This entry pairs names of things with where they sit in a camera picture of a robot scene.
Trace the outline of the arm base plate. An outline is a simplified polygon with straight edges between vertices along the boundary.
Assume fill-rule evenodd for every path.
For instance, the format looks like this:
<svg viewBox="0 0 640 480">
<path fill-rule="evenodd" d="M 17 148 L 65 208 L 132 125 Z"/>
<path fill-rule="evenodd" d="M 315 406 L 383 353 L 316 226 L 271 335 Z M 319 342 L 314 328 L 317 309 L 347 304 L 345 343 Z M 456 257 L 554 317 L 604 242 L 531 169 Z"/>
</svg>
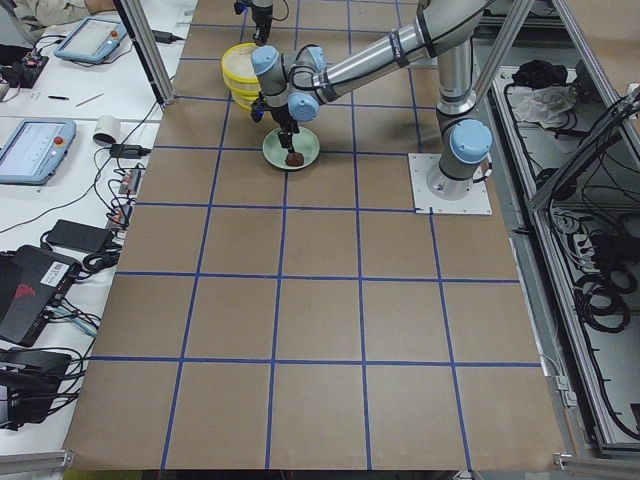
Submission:
<svg viewBox="0 0 640 480">
<path fill-rule="evenodd" d="M 478 166 L 471 179 L 452 180 L 441 172 L 440 157 L 440 154 L 408 155 L 414 211 L 435 215 L 491 215 L 482 168 Z"/>
<path fill-rule="evenodd" d="M 438 61 L 436 58 L 420 57 L 412 61 L 410 67 L 436 69 L 438 67 Z"/>
</svg>

